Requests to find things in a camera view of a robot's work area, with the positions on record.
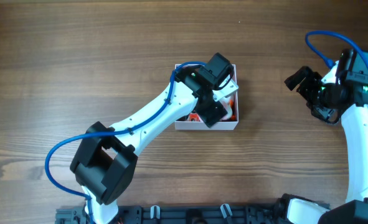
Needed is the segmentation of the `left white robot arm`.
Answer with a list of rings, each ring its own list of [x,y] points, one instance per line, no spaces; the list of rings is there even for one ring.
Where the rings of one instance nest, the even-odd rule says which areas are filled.
[[[237,90],[234,66],[220,53],[207,63],[189,62],[172,71],[165,91],[130,117],[109,127],[101,122],[86,131],[70,165],[87,196],[91,223],[110,223],[117,199],[133,179],[145,147],[178,119],[195,112],[213,127],[226,114],[221,99]]]

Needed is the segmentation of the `pink plush pig toy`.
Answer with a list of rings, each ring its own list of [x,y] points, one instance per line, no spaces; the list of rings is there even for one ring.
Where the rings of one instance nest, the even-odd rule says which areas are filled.
[[[234,109],[235,109],[234,98],[232,96],[230,96],[229,98],[224,97],[220,100],[220,103],[222,104],[222,106],[227,112],[227,114],[221,118],[221,121],[235,121],[236,117],[234,114]]]

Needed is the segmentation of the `red toy fire truck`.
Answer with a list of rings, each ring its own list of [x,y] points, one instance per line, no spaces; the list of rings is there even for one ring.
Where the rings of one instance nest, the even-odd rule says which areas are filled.
[[[190,113],[184,117],[184,121],[200,122],[201,119],[197,113]]]

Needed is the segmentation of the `white plush duck toy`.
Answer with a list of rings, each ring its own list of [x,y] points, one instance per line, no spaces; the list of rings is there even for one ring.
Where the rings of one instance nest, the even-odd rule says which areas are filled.
[[[231,120],[234,117],[235,109],[235,98],[234,96],[229,96],[226,98],[226,110],[227,114],[225,116],[226,120]]]

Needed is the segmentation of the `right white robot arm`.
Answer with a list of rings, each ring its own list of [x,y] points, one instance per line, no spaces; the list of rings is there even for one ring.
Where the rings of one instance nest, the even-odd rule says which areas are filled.
[[[311,114],[328,124],[341,123],[347,142],[349,185],[346,201],[334,209],[284,194],[274,217],[288,223],[368,223],[368,52],[366,60],[344,49],[321,76],[307,66],[285,80],[305,100]]]

